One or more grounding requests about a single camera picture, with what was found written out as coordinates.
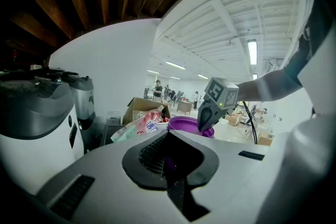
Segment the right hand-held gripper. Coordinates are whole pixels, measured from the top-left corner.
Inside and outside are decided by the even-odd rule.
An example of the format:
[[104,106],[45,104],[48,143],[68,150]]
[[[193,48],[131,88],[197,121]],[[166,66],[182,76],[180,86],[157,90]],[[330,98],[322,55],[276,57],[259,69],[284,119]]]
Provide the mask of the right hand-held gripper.
[[198,130],[212,127],[229,110],[235,108],[239,87],[219,77],[212,77],[205,88],[204,101],[198,109]]

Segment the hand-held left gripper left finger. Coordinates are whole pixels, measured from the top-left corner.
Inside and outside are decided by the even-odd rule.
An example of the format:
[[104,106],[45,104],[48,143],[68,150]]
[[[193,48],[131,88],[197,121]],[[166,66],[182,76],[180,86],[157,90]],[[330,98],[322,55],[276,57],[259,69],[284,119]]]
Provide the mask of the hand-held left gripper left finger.
[[139,152],[166,135],[158,131],[100,147],[50,179],[37,198],[73,224],[190,224],[166,190],[142,188],[128,175],[165,182],[141,164]]

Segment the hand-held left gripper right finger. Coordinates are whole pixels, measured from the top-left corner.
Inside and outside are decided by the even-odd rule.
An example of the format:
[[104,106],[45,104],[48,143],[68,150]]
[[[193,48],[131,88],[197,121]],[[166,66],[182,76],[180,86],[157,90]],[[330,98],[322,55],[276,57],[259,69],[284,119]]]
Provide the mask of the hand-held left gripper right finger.
[[244,222],[234,199],[260,169],[268,146],[168,133],[168,197],[189,224]]

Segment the purple powder container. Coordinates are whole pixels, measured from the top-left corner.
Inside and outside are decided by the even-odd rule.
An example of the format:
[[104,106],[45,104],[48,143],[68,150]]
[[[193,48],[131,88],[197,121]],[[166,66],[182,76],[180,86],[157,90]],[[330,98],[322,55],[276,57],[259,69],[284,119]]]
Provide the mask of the purple powder container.
[[168,129],[175,131],[184,131],[208,138],[215,137],[215,131],[212,127],[206,131],[201,132],[198,130],[197,119],[186,116],[174,116],[170,118],[168,122]]

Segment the floral detergent refill pouch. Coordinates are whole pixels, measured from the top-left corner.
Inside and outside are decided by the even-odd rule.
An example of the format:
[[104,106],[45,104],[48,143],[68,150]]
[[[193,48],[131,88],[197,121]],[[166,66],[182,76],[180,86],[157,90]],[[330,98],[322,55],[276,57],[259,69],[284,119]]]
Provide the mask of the floral detergent refill pouch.
[[157,126],[157,124],[163,121],[161,117],[162,110],[163,110],[163,107],[159,106],[157,109],[147,112],[146,114],[141,116],[139,119],[127,124],[126,126],[130,127],[134,125],[135,132],[138,135],[154,132],[154,128]]

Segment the long ceiling light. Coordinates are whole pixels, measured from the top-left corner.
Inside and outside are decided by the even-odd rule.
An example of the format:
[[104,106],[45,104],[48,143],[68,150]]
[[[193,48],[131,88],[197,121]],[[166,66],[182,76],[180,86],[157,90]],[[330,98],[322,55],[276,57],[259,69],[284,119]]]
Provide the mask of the long ceiling light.
[[247,42],[249,50],[249,58],[251,65],[257,65],[257,40],[252,39]]
[[177,65],[177,64],[172,63],[172,62],[169,62],[169,61],[166,61],[165,63],[168,64],[168,65],[170,65],[170,66],[174,66],[174,67],[176,67],[176,68],[182,69],[182,70],[185,70],[185,69],[186,69],[186,68],[183,67],[183,66]]

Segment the small white box appliance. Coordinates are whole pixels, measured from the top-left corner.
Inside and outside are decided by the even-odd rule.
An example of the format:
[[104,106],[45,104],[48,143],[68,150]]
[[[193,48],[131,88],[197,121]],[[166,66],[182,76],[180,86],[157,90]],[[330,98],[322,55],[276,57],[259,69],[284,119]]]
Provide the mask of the small white box appliance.
[[106,124],[110,126],[121,125],[121,112],[119,110],[110,110],[106,114]]

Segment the white and black appliance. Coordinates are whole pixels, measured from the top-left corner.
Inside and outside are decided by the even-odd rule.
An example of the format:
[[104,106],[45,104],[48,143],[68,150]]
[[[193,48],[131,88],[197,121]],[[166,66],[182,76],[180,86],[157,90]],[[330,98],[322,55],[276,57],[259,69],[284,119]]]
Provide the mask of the white and black appliance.
[[35,195],[83,155],[69,84],[0,81],[0,162],[18,186]]

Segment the open cardboard box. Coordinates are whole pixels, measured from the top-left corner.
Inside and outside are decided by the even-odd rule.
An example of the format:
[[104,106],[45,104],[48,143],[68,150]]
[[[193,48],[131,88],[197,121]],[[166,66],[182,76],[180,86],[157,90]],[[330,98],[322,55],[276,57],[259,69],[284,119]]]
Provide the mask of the open cardboard box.
[[143,114],[157,109],[159,106],[163,107],[162,113],[164,118],[171,118],[169,106],[161,102],[154,102],[148,99],[133,98],[128,104],[128,108],[122,118],[122,124],[127,125],[137,119],[139,119]]

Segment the dark grey appliance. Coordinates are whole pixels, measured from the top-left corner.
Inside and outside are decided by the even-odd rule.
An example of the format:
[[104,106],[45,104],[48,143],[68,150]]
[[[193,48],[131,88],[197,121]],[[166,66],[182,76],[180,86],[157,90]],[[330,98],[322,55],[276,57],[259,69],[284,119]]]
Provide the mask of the dark grey appliance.
[[78,123],[82,130],[87,130],[91,127],[95,117],[94,105],[94,87],[92,79],[88,76],[69,76],[65,77],[64,81],[70,86],[71,92],[75,99],[75,108]]

